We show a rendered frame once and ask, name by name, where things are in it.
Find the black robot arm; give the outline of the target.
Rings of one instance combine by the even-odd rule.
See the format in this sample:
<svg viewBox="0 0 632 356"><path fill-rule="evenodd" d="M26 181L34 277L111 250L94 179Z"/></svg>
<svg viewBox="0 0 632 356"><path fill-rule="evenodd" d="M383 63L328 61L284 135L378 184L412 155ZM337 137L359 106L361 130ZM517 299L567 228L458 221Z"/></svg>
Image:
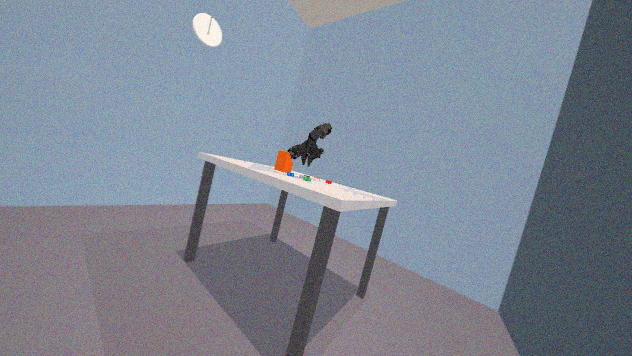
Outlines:
<svg viewBox="0 0 632 356"><path fill-rule="evenodd" d="M309 133L308 139L310 141L314 141L317 142L317 139L320 138L325 138L328 134L331 133L331 129L332 126L330 125L330 123L324 123L322 125L318 125L317 127L314 128L314 130L312 132ZM305 142L307 142L307 140ZM296 159L300 156L299 151L296 151L297 147L306 147L306 143L303 142L302 144L298 144L298 145L294 145L293 147L291 147L289 150L287 150L290 154L291 159ZM292 150L292 151L291 151ZM315 153L321 155L324 152L324 149L322 148L318 148L318 146L314 146L314 144L311 145L309 151L314 151ZM294 155L295 154L295 155ZM296 156L297 155L297 156Z"/></svg>

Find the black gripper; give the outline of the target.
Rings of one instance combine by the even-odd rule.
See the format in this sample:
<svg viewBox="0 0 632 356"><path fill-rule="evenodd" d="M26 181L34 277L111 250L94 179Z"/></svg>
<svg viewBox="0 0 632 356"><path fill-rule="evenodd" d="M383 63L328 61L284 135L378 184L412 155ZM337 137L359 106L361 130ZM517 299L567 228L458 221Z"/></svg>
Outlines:
<svg viewBox="0 0 632 356"><path fill-rule="evenodd" d="M307 142L305 142L305 143L306 143L306 148L298 146L296 151L299 151L299 153L301 155L301 159L302 159L302 164L303 165L305 165L305 162L306 162L306 159L307 159L307 156L308 156L307 166L309 167L310 164L312 163L312 161L315 158L320 158L321 155L315 153L314 151L309 151L309 149L310 149L312 144L314 144L314 146L317 145L316 142L307 140ZM302 151L302 152L300 152L300 151Z"/></svg>

